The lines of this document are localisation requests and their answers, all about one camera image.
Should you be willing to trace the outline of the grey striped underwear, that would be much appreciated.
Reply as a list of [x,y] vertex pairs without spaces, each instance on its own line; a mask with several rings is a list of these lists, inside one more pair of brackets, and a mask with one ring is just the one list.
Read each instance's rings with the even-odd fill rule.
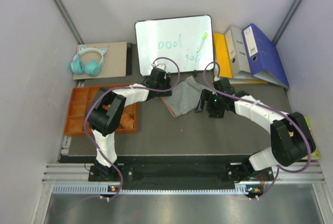
[[196,108],[204,89],[208,88],[190,76],[175,87],[171,96],[162,97],[161,100],[171,115],[177,118]]

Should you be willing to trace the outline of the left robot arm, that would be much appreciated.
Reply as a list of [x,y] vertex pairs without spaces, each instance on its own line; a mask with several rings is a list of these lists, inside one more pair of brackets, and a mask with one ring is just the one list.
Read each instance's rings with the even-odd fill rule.
[[171,76],[165,71],[165,64],[154,67],[143,82],[130,86],[107,87],[98,90],[84,120],[84,131],[90,127],[96,143],[95,166],[106,180],[117,177],[118,168],[114,147],[115,131],[118,128],[124,108],[145,102],[155,97],[171,96]]

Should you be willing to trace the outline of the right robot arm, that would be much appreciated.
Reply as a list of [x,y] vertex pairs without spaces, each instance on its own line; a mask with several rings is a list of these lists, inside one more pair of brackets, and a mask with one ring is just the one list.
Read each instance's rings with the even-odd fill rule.
[[294,112],[275,110],[245,91],[235,91],[227,78],[216,79],[213,91],[202,90],[196,111],[206,109],[212,118],[223,118],[226,111],[243,116],[270,134],[271,145],[242,162],[243,174],[255,180],[263,169],[288,167],[311,155],[316,145],[305,117]]

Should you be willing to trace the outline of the orange underwear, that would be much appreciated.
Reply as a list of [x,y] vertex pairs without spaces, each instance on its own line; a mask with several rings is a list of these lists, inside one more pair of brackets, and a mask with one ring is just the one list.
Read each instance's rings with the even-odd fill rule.
[[120,127],[122,129],[132,129],[134,128],[134,117],[130,114],[124,113],[120,119]]

